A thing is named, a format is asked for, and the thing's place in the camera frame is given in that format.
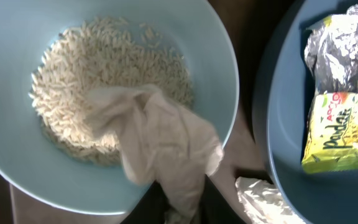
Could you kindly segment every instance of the silver foil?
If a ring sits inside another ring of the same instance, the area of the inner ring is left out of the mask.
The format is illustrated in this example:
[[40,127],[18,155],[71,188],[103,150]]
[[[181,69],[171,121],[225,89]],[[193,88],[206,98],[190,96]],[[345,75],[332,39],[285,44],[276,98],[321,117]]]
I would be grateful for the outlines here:
[[358,5],[310,29],[305,62],[316,80],[316,93],[358,93]]
[[267,181],[240,177],[236,188],[244,212],[253,224],[304,223],[285,203],[280,191]]

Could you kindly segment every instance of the yellow packet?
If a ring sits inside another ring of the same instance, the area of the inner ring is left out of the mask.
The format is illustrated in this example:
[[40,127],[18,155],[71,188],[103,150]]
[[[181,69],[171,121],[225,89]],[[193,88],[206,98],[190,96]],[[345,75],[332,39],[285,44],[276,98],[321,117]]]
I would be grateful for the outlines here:
[[302,167],[309,174],[358,169],[358,93],[315,96]]

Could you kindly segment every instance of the blue plate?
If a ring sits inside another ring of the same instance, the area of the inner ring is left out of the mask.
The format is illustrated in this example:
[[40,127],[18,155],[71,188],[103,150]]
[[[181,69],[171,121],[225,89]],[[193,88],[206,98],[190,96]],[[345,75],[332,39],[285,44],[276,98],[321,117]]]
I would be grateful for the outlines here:
[[255,84],[253,127],[270,175],[287,202],[311,223],[358,223],[358,170],[307,175],[301,168],[314,81],[303,61],[305,28],[358,1],[292,5],[266,48]]
[[171,37],[192,74],[193,109],[223,142],[239,92],[229,36],[205,0],[0,0],[0,174],[54,207],[99,215],[128,212],[149,186],[130,183],[121,166],[78,162],[56,149],[27,93],[31,72],[59,32],[107,15],[147,22]]

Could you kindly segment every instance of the rice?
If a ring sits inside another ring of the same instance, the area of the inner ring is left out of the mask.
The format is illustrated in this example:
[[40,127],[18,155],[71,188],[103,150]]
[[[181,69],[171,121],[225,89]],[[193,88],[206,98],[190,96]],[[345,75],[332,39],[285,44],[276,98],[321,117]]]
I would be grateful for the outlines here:
[[[183,56],[174,48],[169,54],[158,50],[160,41],[152,49],[146,43],[137,44],[131,33],[122,29],[128,24],[121,17],[95,17],[89,24],[65,30],[44,52],[43,66],[31,74],[29,97],[45,135],[76,159],[100,165],[120,162],[116,135],[94,139],[91,128],[84,123],[92,111],[85,96],[93,88],[152,83],[187,107],[193,102]],[[146,31],[150,36],[151,28]]]

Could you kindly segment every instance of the brown table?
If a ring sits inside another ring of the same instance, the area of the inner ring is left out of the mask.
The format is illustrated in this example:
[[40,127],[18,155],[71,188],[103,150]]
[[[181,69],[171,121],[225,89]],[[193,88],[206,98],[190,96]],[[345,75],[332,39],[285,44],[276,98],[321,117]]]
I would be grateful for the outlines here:
[[[252,136],[251,102],[255,74],[274,27],[294,0],[210,0],[229,32],[239,64],[241,100],[225,157],[213,177],[233,210],[250,223],[238,202],[237,177],[269,179]],[[16,224],[114,223],[123,217],[94,217],[52,208],[11,187]],[[0,177],[0,223],[12,223],[9,185]]]

